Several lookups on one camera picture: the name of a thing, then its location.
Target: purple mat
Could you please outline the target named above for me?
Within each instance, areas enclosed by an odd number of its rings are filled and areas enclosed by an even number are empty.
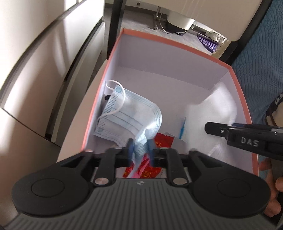
[[[218,43],[216,41],[213,41],[209,38],[206,38],[204,36],[201,36],[197,34],[199,41],[203,44],[203,46],[211,53],[213,53],[216,50],[216,47],[218,46]]]

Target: blue patterned fabric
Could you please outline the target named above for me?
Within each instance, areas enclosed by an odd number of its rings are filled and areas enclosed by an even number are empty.
[[[264,124],[283,92],[283,0],[273,0],[256,32],[232,64],[253,123]]]

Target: floor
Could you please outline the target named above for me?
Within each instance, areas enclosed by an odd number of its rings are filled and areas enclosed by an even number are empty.
[[[93,74],[90,79],[90,83],[92,82],[93,78],[95,77],[96,73],[98,72],[99,68],[103,64],[103,62],[106,59],[107,54],[107,44],[108,44],[108,37],[109,37],[109,27],[110,27],[110,20],[111,20],[111,8],[105,8],[104,9],[104,21],[105,21],[105,38],[104,38],[104,46],[101,52],[101,55],[98,58],[98,61],[95,65],[95,68],[93,70]],[[141,13],[141,12],[134,12],[134,11],[128,11],[126,10],[124,12],[122,25],[123,28],[128,29],[135,29],[139,31],[144,31],[151,34],[156,34],[158,36],[162,36],[171,40],[175,40],[177,42],[183,43],[185,45],[188,45],[190,47],[193,47],[197,50],[200,50],[206,54],[211,55],[211,53],[204,48],[202,43],[198,40],[198,37],[194,34],[191,34],[189,32],[185,33],[183,36],[179,36],[177,34],[166,34],[162,30],[154,30],[153,29],[153,17],[152,15]]]

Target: metal screw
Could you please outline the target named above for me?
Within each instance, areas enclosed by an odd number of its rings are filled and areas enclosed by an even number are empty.
[[[185,178],[182,177],[177,177],[173,180],[173,183],[176,185],[183,185],[187,183],[187,180]]]
[[[95,180],[95,183],[99,185],[105,185],[105,184],[108,184],[108,182],[109,180],[105,177],[99,177]]]

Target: cabinet door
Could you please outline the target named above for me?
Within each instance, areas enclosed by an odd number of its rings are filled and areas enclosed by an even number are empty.
[[[69,68],[101,19],[103,6],[103,0],[85,0],[59,19],[33,47],[7,88],[1,107],[43,137]]]

